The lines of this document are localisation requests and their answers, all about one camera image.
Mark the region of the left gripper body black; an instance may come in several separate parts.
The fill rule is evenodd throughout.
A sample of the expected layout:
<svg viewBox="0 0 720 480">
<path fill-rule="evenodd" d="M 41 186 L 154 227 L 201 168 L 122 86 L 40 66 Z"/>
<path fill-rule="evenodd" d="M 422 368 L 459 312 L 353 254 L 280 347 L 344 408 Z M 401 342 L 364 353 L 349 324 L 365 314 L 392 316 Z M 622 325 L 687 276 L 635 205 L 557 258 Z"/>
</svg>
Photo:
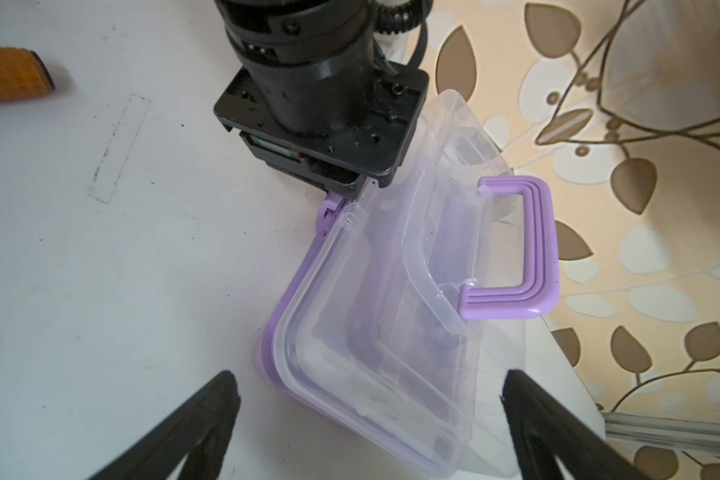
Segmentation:
<svg viewBox="0 0 720 480">
<path fill-rule="evenodd" d="M 422 70 L 398 77 L 375 71 L 371 86 L 359 124 L 323 136 L 297 135 L 278 124 L 244 69 L 218 99 L 214 114 L 271 168 L 355 200 L 368 180 L 381 188 L 392 182 L 413 140 L 429 76 Z"/>
</svg>

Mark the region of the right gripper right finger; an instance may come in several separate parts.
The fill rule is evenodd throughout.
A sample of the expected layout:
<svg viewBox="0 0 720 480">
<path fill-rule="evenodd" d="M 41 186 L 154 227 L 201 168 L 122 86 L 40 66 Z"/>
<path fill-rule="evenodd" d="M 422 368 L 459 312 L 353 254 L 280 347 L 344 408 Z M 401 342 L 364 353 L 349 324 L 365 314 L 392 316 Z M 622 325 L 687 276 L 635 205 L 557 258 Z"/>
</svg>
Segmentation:
<svg viewBox="0 0 720 480">
<path fill-rule="evenodd" d="M 561 479 L 561 466 L 575 479 L 645 477 L 524 371 L 507 373 L 502 404 L 524 479 Z"/>
</svg>

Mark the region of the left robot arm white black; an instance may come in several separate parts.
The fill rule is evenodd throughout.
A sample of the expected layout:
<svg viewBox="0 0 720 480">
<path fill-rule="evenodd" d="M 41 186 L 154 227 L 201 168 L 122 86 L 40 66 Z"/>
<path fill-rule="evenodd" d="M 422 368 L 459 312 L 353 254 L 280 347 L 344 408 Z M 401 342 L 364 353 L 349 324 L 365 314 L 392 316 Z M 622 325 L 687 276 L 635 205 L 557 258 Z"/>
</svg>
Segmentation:
<svg viewBox="0 0 720 480">
<path fill-rule="evenodd" d="M 347 200 L 392 182 L 427 95 L 429 1 L 220 1 L 241 67 L 214 113 L 269 167 Z"/>
</svg>

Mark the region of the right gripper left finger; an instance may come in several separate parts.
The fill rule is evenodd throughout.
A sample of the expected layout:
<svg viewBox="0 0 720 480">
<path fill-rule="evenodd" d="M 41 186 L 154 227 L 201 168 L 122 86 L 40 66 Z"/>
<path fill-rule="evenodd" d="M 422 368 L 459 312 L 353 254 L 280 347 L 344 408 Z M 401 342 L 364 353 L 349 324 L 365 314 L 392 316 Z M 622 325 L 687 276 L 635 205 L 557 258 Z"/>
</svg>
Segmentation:
<svg viewBox="0 0 720 480">
<path fill-rule="evenodd" d="M 94 479 L 217 479 L 241 407 L 232 372 L 222 371 Z"/>
</svg>

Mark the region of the brown handle screwdriver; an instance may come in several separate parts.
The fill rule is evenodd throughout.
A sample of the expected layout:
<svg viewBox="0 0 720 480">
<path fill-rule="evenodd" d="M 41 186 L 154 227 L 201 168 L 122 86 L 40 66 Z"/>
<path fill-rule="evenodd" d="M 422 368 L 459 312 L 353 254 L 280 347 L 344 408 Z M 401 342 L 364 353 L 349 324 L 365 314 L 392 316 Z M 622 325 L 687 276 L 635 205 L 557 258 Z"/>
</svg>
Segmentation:
<svg viewBox="0 0 720 480">
<path fill-rule="evenodd" d="M 35 99 L 54 90 L 46 65 L 34 51 L 0 47 L 0 103 Z"/>
</svg>

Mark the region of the purple clear plastic tool box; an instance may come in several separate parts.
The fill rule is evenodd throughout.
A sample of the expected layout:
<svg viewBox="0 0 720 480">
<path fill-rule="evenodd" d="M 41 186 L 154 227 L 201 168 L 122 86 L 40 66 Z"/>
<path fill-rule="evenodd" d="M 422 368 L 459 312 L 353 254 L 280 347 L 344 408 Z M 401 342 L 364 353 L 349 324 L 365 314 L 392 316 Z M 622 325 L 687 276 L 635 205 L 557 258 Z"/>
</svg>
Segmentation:
<svg viewBox="0 0 720 480">
<path fill-rule="evenodd" d="M 560 295 L 551 192 L 460 94 L 423 111 L 393 183 L 327 197 L 257 348 L 261 373 L 424 472 L 518 471 L 501 401 Z"/>
</svg>

